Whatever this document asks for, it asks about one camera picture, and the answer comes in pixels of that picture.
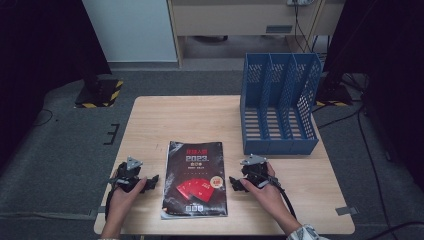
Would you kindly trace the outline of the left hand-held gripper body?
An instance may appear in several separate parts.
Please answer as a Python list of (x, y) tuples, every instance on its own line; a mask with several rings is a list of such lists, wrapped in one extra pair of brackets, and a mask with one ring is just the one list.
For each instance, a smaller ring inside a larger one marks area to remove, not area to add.
[(117, 187), (121, 188), (126, 193), (132, 191), (140, 181), (138, 174), (142, 165), (142, 161), (128, 156), (127, 161), (122, 162), (118, 166), (115, 176), (109, 179), (111, 191), (114, 191)]

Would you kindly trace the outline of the blue perforated file rack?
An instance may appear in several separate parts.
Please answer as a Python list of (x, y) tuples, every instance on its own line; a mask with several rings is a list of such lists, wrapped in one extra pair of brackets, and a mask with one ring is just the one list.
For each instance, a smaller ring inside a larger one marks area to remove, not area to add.
[(315, 53), (248, 53), (240, 97), (246, 155), (309, 155), (318, 137), (312, 107), (322, 73)]

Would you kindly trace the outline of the grey tape strip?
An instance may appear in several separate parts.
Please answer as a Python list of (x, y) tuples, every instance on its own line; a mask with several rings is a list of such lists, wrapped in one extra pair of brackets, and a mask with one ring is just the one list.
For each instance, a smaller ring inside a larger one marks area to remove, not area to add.
[(105, 206), (99, 206), (96, 209), (91, 209), (89, 211), (89, 216), (96, 218), (99, 214), (104, 214), (105, 211), (106, 211), (106, 207)]
[(342, 216), (342, 215), (356, 215), (356, 214), (359, 213), (359, 211), (358, 211), (358, 209), (356, 207), (349, 207), (349, 206), (336, 208), (335, 211), (336, 211), (336, 213), (339, 216)]

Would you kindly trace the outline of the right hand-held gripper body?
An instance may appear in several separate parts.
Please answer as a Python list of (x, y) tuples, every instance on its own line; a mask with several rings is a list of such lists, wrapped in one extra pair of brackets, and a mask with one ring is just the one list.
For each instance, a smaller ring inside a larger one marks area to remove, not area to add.
[(243, 176), (257, 188), (279, 185), (278, 179), (269, 175), (267, 162), (265, 157), (254, 154), (241, 161)]

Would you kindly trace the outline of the black metal stand striped base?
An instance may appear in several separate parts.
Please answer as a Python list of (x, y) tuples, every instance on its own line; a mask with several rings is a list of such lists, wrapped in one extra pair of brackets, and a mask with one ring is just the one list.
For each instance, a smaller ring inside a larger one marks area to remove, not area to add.
[(110, 107), (115, 103), (123, 82), (118, 79), (99, 79), (86, 63), (78, 63), (77, 70), (84, 86), (75, 100), (77, 108)]
[(326, 60), (321, 74), (316, 101), (318, 105), (348, 106), (352, 98), (342, 85), (343, 72), (337, 61)]

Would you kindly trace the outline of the black curtain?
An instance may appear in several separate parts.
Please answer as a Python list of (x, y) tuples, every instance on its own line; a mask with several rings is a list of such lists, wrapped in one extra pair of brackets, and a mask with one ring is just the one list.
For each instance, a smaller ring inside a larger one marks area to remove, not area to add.
[(82, 0), (0, 0), (0, 171), (45, 95), (110, 68)]
[(393, 160), (424, 188), (424, 0), (346, 0), (324, 65), (326, 93), (369, 77), (364, 100)]

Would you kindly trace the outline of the person's left hand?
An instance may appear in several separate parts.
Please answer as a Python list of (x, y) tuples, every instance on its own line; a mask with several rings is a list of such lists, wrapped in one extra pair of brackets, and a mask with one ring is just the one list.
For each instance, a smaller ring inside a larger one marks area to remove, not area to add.
[(126, 215), (131, 209), (132, 204), (140, 194), (141, 190), (144, 188), (146, 181), (146, 177), (139, 180), (136, 186), (130, 192), (125, 192), (120, 187), (115, 188), (109, 203), (109, 215)]

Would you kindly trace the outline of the beige office desk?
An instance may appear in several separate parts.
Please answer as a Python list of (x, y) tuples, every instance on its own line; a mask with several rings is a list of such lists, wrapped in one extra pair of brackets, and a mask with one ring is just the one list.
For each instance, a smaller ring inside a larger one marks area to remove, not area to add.
[[(192, 36), (282, 35), (293, 52), (310, 51), (316, 36), (334, 34), (346, 0), (315, 0), (293, 7), (287, 0), (167, 0), (177, 62)], [(289, 34), (267, 34), (267, 25), (292, 25)]]

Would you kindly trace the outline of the person's right hand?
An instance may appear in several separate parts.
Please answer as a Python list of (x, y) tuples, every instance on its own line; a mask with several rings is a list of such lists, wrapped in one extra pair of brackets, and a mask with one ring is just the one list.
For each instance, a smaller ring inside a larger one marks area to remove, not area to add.
[(246, 179), (241, 179), (240, 182), (273, 218), (290, 216), (277, 187), (266, 184), (263, 188), (257, 188)]

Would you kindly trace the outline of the white partition panel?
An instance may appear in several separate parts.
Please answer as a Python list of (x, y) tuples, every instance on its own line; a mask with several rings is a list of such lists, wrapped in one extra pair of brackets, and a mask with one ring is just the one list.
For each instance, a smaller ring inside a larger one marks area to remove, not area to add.
[(83, 0), (108, 62), (176, 62), (167, 0)]

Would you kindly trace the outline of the patterned sleeve cuff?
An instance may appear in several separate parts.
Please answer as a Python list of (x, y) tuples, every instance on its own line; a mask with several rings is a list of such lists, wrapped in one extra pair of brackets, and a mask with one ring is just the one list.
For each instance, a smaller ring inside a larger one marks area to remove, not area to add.
[(329, 240), (318, 234), (312, 225), (305, 224), (290, 233), (286, 240)]

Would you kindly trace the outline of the black glossy magazine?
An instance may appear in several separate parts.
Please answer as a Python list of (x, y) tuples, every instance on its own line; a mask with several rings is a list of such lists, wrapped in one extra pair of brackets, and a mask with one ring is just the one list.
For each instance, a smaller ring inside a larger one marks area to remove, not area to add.
[(171, 141), (168, 145), (161, 218), (227, 215), (222, 143)]

